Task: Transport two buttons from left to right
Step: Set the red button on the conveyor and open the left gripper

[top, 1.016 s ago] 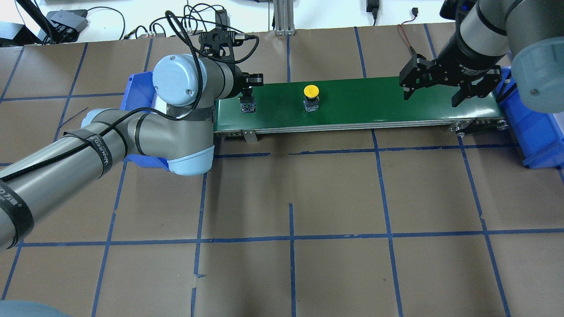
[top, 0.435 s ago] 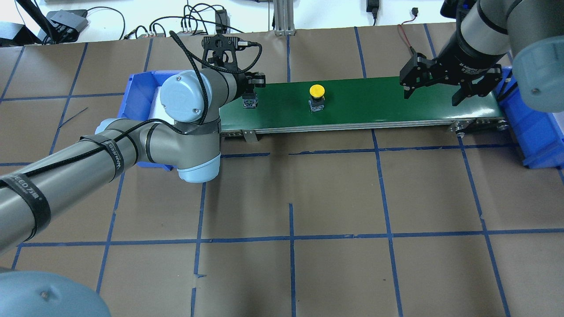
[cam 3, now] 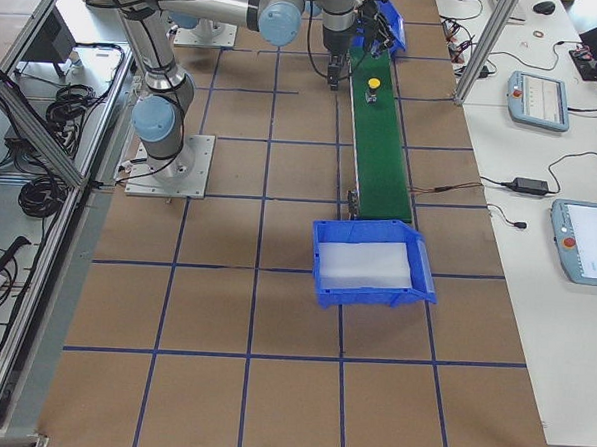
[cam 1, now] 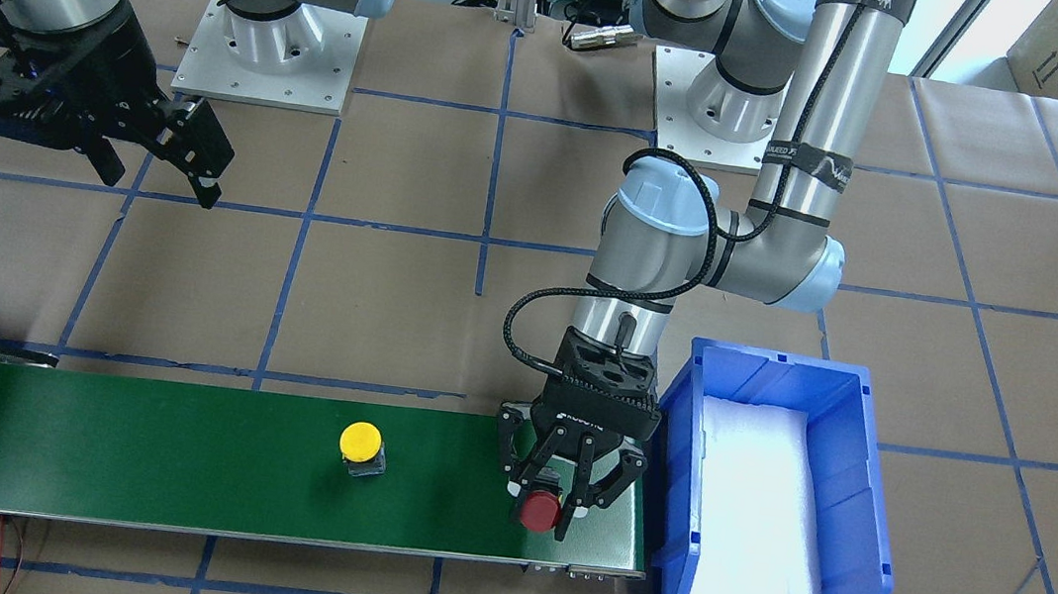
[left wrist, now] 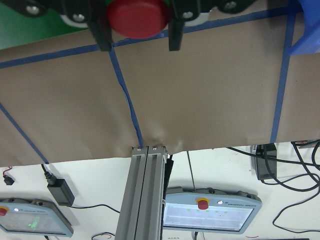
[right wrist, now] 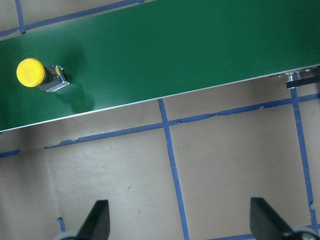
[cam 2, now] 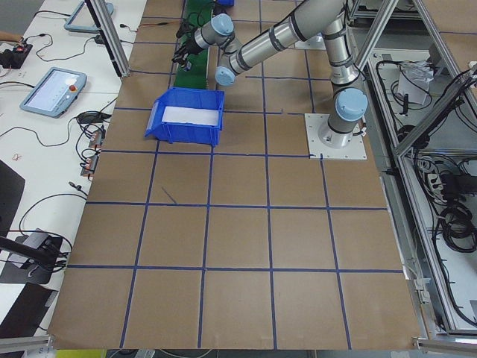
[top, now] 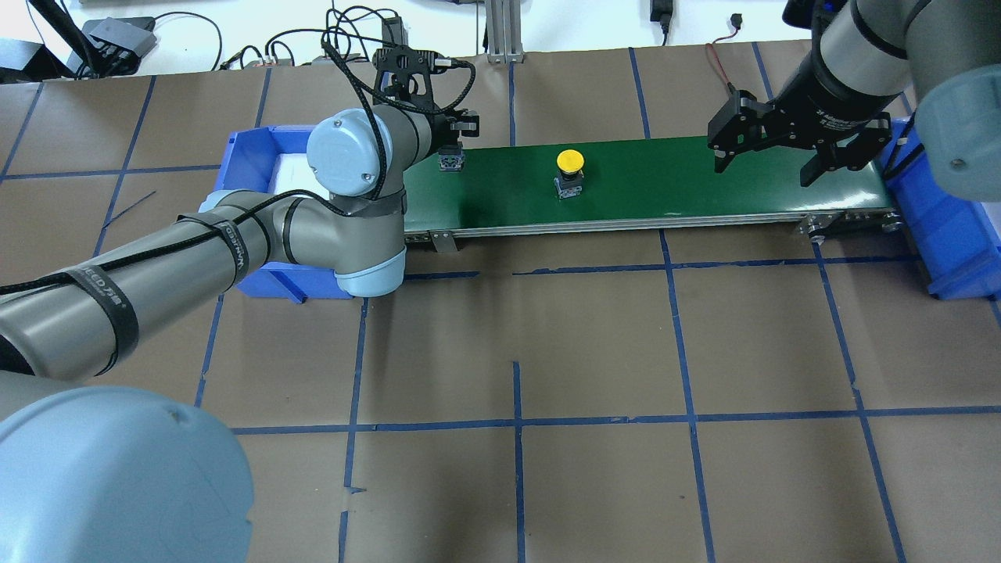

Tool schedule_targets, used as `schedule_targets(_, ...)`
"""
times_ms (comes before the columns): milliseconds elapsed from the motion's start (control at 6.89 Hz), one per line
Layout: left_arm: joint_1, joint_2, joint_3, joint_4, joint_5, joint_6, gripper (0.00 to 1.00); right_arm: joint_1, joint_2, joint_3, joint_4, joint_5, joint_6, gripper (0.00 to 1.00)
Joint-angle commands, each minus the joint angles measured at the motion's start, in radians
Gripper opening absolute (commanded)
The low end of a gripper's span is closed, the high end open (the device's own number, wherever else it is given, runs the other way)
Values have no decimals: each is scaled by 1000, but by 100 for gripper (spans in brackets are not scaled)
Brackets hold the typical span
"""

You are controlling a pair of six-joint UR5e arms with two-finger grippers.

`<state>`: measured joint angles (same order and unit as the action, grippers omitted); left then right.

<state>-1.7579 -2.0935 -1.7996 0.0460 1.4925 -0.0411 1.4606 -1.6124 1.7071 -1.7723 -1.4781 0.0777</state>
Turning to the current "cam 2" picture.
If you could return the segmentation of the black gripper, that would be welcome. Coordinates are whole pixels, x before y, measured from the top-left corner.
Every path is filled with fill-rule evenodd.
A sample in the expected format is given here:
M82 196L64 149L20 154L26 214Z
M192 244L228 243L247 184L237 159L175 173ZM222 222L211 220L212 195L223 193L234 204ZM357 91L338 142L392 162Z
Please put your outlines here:
M195 26L181 25L176 32L176 38L185 38L182 45L174 52L171 61L173 63L188 63L188 56L200 53L200 46L195 41L195 32L198 28Z

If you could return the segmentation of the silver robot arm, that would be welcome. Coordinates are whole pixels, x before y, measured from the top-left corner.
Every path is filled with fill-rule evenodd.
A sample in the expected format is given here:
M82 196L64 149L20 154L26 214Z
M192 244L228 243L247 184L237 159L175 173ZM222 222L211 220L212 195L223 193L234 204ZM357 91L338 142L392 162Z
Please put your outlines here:
M222 55L215 70L215 81L223 87L229 87L240 74L268 58L295 43L322 34L336 97L334 112L325 129L331 135L349 137L360 117L348 119L342 115L338 100L344 90L356 86L361 67L347 48L345 8L344 1L303 1L281 21L246 43L237 38L231 17L227 13L220 13L204 25L180 29L177 37L185 37L186 40L175 51L171 61L187 71L190 56L216 46L222 50Z

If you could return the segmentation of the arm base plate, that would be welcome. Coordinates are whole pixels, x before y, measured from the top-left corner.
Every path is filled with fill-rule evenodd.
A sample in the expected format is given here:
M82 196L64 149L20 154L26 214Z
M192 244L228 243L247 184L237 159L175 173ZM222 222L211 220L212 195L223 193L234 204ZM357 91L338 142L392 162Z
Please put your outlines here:
M328 118L326 113L304 114L309 157L316 160L366 160L358 124L350 133L338 134L329 127Z

